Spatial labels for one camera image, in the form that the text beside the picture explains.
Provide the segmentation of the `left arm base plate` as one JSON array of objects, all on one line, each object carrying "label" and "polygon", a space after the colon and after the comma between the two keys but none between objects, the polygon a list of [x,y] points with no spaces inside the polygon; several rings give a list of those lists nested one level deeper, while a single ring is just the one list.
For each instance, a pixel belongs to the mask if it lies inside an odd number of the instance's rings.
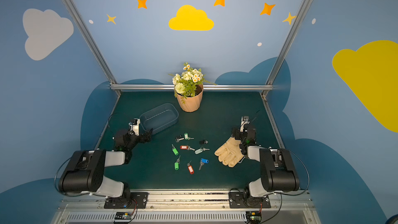
[{"label": "left arm base plate", "polygon": [[106,198],[104,209],[144,209],[148,202],[148,192],[131,192],[129,196]]}]

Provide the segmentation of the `red tag key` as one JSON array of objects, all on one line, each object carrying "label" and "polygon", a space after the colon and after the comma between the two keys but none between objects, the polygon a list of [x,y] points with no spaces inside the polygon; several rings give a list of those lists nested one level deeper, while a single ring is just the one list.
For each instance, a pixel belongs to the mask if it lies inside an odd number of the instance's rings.
[{"label": "red tag key", "polygon": [[190,173],[191,175],[193,175],[193,174],[194,174],[194,169],[193,169],[193,167],[192,167],[192,165],[191,165],[191,162],[188,162],[188,163],[187,163],[187,168],[188,168],[189,173]]},{"label": "red tag key", "polygon": [[192,147],[190,147],[190,146],[188,146],[188,145],[180,146],[180,149],[181,149],[181,150],[191,150],[191,151],[195,151],[194,148],[192,148]]}]

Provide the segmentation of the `circuit board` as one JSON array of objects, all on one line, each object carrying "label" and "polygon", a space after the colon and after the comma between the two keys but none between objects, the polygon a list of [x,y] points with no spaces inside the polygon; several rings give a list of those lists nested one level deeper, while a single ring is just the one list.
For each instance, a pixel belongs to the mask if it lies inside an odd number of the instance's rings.
[{"label": "circuit board", "polygon": [[117,212],[114,221],[129,222],[133,217],[132,212]]},{"label": "circuit board", "polygon": [[246,212],[246,224],[259,224],[262,221],[261,212]]}]

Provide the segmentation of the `right circuit board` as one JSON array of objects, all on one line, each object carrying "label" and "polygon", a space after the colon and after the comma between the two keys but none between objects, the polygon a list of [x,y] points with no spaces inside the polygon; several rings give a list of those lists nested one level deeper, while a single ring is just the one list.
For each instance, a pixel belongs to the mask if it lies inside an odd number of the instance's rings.
[{"label": "right circuit board", "polygon": [[246,212],[246,224],[259,224],[262,221],[261,212]]}]

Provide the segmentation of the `pink flower pot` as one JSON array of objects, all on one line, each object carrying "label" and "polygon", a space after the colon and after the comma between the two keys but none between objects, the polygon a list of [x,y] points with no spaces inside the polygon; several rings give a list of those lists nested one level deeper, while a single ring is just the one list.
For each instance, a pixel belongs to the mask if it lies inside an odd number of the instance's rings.
[{"label": "pink flower pot", "polygon": [[200,108],[202,97],[203,97],[203,85],[198,85],[197,90],[195,92],[198,95],[194,97],[184,98],[181,95],[177,95],[177,101],[181,107],[181,109],[185,112],[192,113],[197,111]]}]

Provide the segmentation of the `white and green flowers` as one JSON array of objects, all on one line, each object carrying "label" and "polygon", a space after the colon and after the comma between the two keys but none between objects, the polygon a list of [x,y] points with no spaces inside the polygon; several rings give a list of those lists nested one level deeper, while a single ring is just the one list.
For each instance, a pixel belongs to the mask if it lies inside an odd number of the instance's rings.
[{"label": "white and green flowers", "polygon": [[181,74],[169,74],[172,76],[172,83],[174,85],[174,96],[182,96],[183,98],[194,97],[200,93],[200,85],[211,84],[204,77],[201,69],[192,68],[191,65],[186,62],[183,64],[183,72]]}]

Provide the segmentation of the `light blue tag key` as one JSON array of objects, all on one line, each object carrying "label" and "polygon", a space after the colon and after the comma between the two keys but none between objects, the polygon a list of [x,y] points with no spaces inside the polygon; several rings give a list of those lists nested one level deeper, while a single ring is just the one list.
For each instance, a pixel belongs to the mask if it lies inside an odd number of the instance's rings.
[{"label": "light blue tag key", "polygon": [[197,155],[197,154],[200,154],[200,153],[202,153],[203,151],[207,151],[207,150],[209,150],[209,149],[208,149],[208,148],[205,148],[205,147],[201,147],[201,148],[197,149],[194,153]]}]

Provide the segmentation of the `left circuit board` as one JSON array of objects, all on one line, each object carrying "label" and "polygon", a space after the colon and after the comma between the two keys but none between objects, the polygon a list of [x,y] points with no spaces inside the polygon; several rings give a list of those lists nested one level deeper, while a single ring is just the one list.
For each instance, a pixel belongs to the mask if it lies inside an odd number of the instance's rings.
[{"label": "left circuit board", "polygon": [[117,212],[114,221],[129,222],[133,217],[132,212]]}]

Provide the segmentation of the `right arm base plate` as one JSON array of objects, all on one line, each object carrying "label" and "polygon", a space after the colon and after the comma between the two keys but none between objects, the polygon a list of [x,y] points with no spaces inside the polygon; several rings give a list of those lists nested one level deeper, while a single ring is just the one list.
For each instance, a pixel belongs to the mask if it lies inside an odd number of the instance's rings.
[{"label": "right arm base plate", "polygon": [[230,208],[271,208],[268,196],[252,197],[238,191],[230,191],[228,196]]}]

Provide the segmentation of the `green tag key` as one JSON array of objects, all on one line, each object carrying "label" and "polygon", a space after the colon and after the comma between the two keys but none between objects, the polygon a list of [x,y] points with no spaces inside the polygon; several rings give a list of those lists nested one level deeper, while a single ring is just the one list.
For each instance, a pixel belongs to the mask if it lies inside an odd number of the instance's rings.
[{"label": "green tag key", "polygon": [[179,164],[180,164],[180,157],[178,157],[178,159],[177,159],[176,162],[174,163],[174,169],[175,169],[176,171],[179,170]]},{"label": "green tag key", "polygon": [[194,138],[190,137],[188,133],[185,133],[185,134],[184,134],[184,139],[185,139],[185,140],[192,140],[192,139],[194,139]]},{"label": "green tag key", "polygon": [[176,155],[176,156],[179,155],[179,152],[178,152],[177,148],[174,145],[172,145],[172,151],[173,151],[174,155]]}]

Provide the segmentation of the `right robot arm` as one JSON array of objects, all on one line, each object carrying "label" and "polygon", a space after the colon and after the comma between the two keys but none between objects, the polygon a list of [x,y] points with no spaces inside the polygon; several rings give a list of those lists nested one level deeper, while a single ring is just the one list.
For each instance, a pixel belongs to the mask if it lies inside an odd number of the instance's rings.
[{"label": "right robot arm", "polygon": [[248,183],[244,191],[246,197],[263,198],[272,193],[299,190],[300,180],[288,150],[258,146],[256,129],[249,123],[233,128],[231,137],[238,141],[240,154],[244,158],[260,164],[260,177]]}]

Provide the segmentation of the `beige work glove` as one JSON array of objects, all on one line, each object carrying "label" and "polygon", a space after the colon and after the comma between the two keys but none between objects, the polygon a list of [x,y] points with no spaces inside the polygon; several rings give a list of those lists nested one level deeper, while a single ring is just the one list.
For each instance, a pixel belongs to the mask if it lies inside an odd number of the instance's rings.
[{"label": "beige work glove", "polygon": [[240,140],[231,137],[215,151],[215,155],[224,166],[233,168],[244,157],[239,148],[240,144]]}]

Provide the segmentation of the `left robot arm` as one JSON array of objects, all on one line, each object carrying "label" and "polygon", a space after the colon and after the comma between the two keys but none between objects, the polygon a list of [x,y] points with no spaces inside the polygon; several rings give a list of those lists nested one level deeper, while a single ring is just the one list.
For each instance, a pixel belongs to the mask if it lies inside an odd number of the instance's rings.
[{"label": "left robot arm", "polygon": [[134,130],[121,130],[113,137],[115,146],[111,151],[97,149],[74,152],[56,189],[65,196],[93,194],[128,201],[131,197],[129,185],[106,177],[105,168],[128,164],[132,149],[137,144],[150,142],[152,132],[153,129],[142,134]]}]

